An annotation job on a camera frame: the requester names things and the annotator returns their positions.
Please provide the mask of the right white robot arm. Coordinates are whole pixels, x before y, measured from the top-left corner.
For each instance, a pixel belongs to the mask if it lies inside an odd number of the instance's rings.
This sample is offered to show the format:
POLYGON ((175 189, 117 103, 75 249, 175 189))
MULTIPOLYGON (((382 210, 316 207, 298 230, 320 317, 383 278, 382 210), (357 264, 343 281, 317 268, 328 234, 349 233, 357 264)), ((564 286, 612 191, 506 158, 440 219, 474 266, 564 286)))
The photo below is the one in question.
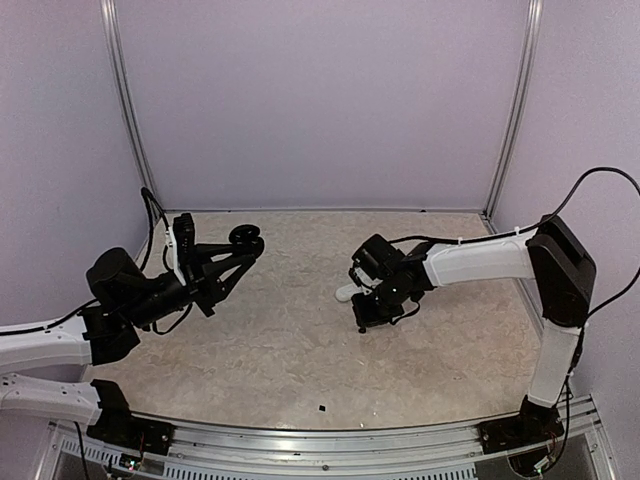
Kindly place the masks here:
POLYGON ((375 234, 353 254, 350 284, 335 298, 350 303, 360 332, 409 317, 406 302, 419 303, 438 288, 473 281, 535 282, 544 320, 534 374, 511 433, 535 442, 551 424, 570 372, 580 356, 590 316, 596 265, 564 221, 545 215, 538 225, 475 239, 418 237, 408 253, 375 234))

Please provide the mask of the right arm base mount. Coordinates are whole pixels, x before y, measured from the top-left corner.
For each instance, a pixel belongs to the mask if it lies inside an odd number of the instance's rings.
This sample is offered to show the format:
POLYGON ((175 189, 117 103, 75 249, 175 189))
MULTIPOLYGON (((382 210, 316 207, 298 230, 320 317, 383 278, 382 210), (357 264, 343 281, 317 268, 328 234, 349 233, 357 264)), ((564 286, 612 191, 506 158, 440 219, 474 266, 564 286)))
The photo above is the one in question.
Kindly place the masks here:
POLYGON ((517 414, 481 422, 479 440, 484 454, 493 454, 561 437, 564 427, 557 416, 548 420, 517 414))

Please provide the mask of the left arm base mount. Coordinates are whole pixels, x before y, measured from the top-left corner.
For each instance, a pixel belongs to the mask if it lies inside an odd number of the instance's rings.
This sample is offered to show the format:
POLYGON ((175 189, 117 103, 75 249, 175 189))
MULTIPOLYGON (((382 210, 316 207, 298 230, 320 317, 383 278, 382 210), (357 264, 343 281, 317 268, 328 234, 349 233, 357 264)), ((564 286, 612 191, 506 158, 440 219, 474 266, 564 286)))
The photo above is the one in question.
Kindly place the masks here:
POLYGON ((166 455, 174 430, 175 427, 168 422, 131 416, 100 419, 87 427, 87 434, 90 438, 125 449, 166 455))

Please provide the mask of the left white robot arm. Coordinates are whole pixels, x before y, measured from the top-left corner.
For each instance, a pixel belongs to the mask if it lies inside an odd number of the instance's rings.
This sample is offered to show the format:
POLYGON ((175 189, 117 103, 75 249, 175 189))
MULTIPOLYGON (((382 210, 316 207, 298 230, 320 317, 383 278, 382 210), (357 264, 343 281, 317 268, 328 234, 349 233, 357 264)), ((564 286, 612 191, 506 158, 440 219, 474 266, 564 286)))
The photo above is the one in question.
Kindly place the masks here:
POLYGON ((2 411, 91 427, 99 423, 118 444, 133 443, 140 424, 116 383, 57 382, 29 377, 27 371, 116 363, 139 344, 139 331, 166 316, 193 306, 212 316, 263 251, 262 239, 196 244, 180 249, 173 269, 154 278, 124 249, 105 252, 87 273, 92 300, 57 320, 2 329, 2 411))

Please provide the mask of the white earbud charging case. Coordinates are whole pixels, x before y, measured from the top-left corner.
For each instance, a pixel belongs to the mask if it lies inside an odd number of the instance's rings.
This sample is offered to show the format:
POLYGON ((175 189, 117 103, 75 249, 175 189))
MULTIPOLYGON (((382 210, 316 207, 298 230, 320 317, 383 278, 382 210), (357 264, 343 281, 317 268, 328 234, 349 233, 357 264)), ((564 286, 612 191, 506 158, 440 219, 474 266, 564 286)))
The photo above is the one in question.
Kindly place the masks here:
POLYGON ((362 288, 355 284, 348 284, 338 288, 335 291, 335 298, 340 303, 346 303, 351 300, 351 298, 362 292, 362 288))

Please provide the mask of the black round charging case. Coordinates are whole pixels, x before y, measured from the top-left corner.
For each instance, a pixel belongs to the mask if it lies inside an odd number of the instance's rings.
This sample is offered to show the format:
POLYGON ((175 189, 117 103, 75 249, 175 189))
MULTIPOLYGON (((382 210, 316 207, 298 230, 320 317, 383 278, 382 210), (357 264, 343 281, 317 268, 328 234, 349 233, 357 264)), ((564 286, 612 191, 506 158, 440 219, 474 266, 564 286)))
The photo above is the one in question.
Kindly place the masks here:
POLYGON ((261 229, 252 224, 234 227, 229 233, 229 242, 239 255, 252 255, 254 258, 259 258, 265 249, 261 229))

